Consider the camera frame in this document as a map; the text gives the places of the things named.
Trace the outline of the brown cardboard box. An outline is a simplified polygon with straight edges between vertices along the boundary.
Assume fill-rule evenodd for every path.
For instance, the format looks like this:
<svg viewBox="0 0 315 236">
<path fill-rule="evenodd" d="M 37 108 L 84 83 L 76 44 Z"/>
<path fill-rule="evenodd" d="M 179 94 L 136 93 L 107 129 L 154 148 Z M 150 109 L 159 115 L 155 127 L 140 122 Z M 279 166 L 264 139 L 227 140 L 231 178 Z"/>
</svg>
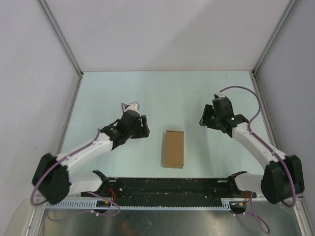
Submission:
<svg viewBox="0 0 315 236">
<path fill-rule="evenodd" d="M 163 166 L 182 169 L 184 167 L 184 132 L 166 130 Z"/>
</svg>

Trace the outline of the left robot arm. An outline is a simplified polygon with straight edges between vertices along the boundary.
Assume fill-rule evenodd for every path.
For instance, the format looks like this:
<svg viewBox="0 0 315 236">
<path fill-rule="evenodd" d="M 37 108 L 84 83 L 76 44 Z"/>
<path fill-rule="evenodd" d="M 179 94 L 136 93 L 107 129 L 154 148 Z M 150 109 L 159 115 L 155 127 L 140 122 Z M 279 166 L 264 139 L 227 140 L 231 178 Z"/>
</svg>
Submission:
<svg viewBox="0 0 315 236">
<path fill-rule="evenodd" d="M 106 195 L 109 185 L 102 180 L 100 172 L 80 176 L 76 171 L 94 158 L 124 145 L 128 139 L 147 138 L 149 133 L 145 115 L 140 115 L 137 110 L 125 110 L 120 119 L 98 129 L 96 136 L 81 147 L 56 156 L 43 155 L 31 181 L 34 186 L 31 204 L 36 205 L 36 192 L 52 205 L 81 192 L 91 191 L 100 197 Z"/>
</svg>

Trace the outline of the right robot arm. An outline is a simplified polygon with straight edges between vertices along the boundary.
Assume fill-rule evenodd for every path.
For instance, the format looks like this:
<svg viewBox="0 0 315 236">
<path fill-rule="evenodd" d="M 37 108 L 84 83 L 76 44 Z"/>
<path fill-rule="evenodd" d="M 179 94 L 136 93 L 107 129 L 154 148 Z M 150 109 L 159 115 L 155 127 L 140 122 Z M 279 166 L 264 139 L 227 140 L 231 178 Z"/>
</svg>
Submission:
<svg viewBox="0 0 315 236">
<path fill-rule="evenodd" d="M 200 126 L 219 130 L 240 143 L 258 161 L 264 173 L 246 171 L 230 175 L 232 182 L 227 192 L 239 197 L 244 191 L 262 194 L 265 199 L 277 204 L 305 190 L 302 163 L 296 155 L 287 155 L 249 128 L 249 121 L 242 114 L 234 114 L 231 101 L 224 95 L 215 95 L 212 104 L 205 105 Z"/>
</svg>

